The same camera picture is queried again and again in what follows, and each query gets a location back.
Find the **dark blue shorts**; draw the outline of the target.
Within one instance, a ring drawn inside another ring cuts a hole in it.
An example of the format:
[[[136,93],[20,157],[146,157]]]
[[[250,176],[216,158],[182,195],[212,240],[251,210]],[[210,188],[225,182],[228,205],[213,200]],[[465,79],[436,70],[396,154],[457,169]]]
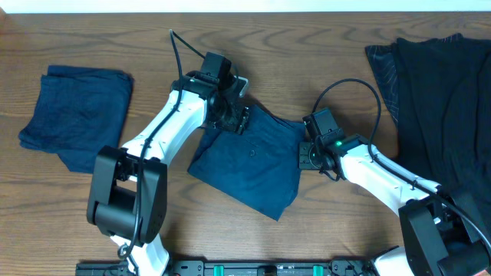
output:
[[[298,194],[303,123],[250,107],[242,134],[205,130],[188,173],[278,221]]]

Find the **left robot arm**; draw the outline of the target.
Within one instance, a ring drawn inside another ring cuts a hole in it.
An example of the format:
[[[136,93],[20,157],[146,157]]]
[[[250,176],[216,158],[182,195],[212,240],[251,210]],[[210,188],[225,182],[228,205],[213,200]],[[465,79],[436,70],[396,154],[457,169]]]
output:
[[[118,246],[119,262],[79,263],[78,275],[163,275],[170,254],[160,229],[166,216],[167,171],[202,125],[243,133],[249,108],[241,105],[249,82],[201,73],[172,83],[164,108],[121,148],[104,146],[95,159],[87,220]]]

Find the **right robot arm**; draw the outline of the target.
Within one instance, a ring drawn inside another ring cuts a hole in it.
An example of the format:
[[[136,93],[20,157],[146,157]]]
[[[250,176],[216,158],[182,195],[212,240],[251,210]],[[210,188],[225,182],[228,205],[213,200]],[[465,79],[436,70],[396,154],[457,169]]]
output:
[[[477,275],[490,270],[489,234],[468,192],[445,191],[359,135],[319,136],[298,148],[301,169],[352,182],[399,218],[403,245],[373,257],[365,275]]]

